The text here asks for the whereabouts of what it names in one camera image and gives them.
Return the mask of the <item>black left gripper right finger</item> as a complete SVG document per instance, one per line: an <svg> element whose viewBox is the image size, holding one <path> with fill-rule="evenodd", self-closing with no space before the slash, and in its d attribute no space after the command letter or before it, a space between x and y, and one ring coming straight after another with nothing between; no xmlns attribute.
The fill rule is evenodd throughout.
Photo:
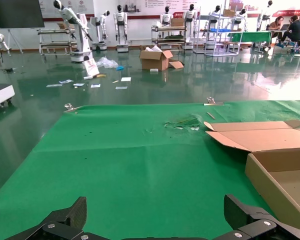
<svg viewBox="0 0 300 240"><path fill-rule="evenodd" d="M300 229L280 222L265 209L242 203L226 194L223 213L232 231L217 240L300 240Z"/></svg>

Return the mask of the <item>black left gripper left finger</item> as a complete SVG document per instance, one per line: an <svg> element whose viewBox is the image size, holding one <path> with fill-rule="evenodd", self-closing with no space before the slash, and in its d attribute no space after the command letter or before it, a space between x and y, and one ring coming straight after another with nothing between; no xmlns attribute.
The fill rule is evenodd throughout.
<svg viewBox="0 0 300 240"><path fill-rule="evenodd" d="M87 198L80 196L72 206L52 211L38 225L8 237L9 240L99 240L83 231L87 221Z"/></svg>

